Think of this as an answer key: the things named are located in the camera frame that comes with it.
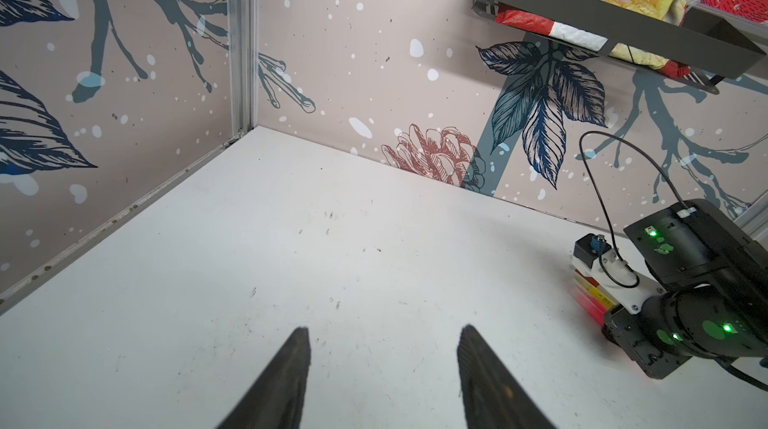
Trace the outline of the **yellow highlighter pen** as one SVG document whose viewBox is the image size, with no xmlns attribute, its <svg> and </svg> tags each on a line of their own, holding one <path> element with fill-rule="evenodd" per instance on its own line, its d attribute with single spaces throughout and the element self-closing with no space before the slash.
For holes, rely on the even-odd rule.
<svg viewBox="0 0 768 429">
<path fill-rule="evenodd" d="M 585 279 L 580 274 L 575 274 L 574 279 L 605 311 L 609 311 L 618 305 L 614 299 L 601 290 L 599 285 L 595 286 L 589 279 Z"/>
</svg>

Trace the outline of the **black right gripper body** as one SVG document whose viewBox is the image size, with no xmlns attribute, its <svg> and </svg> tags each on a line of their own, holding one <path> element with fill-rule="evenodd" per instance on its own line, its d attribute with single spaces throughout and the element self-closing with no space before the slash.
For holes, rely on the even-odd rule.
<svg viewBox="0 0 768 429">
<path fill-rule="evenodd" d="M 604 317 L 605 337 L 651 379 L 666 378 L 695 356 L 686 345 L 685 333 L 676 326 L 679 299 L 655 296 L 643 304 L 638 314 L 619 305 Z"/>
</svg>

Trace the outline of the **white whiteboard marker pen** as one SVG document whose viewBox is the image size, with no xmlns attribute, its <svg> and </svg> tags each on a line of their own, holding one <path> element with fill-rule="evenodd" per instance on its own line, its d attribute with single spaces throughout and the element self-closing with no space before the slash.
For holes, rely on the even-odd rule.
<svg viewBox="0 0 768 429">
<path fill-rule="evenodd" d="M 594 286 L 594 287 L 600 287 L 600 283 L 599 283 L 599 282 L 598 282 L 596 279 L 594 279 L 593 277 L 591 277 L 591 276 L 587 276 L 587 275 L 585 275 L 585 274 L 581 273 L 579 270 L 575 270 L 575 273 L 576 273 L 578 276 L 580 276 L 582 279 L 584 279 L 586 282 L 588 282 L 589 284 L 591 284 L 592 286 Z"/>
</svg>

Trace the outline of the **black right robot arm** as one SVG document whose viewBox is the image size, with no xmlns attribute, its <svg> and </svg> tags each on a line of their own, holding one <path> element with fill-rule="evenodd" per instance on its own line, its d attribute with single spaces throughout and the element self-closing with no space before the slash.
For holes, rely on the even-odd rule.
<svg viewBox="0 0 768 429">
<path fill-rule="evenodd" d="M 767 361 L 766 250 L 705 199 L 675 203 L 624 233 L 660 287 L 611 309 L 604 336 L 652 379 L 700 358 L 766 390 L 734 366 Z"/>
</svg>

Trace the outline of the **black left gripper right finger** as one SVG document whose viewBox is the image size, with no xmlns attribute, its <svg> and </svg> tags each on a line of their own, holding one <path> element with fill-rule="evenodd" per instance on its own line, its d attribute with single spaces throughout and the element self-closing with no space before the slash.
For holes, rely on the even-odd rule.
<svg viewBox="0 0 768 429">
<path fill-rule="evenodd" d="M 472 325 L 462 328 L 457 362 L 469 429 L 554 429 Z"/>
</svg>

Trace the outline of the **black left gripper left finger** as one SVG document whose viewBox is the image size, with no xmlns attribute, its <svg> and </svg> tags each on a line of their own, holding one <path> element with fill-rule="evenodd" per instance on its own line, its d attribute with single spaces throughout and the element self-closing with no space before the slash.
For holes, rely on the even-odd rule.
<svg viewBox="0 0 768 429">
<path fill-rule="evenodd" d="M 299 428 L 310 364 L 309 330 L 298 327 L 217 428 Z"/>
</svg>

